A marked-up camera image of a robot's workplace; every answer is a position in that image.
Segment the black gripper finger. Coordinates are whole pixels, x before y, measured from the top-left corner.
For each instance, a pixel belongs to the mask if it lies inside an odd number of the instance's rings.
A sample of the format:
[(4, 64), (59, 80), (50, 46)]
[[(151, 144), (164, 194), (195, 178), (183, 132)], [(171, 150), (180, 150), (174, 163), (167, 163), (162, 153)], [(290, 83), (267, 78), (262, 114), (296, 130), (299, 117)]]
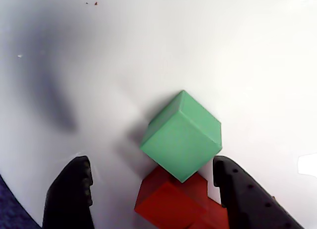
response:
[(90, 207), (93, 177), (89, 158), (77, 156), (59, 173), (48, 189), (43, 224), (44, 229), (92, 229)]
[(231, 229), (301, 229), (302, 226), (252, 176), (226, 156), (212, 161)]

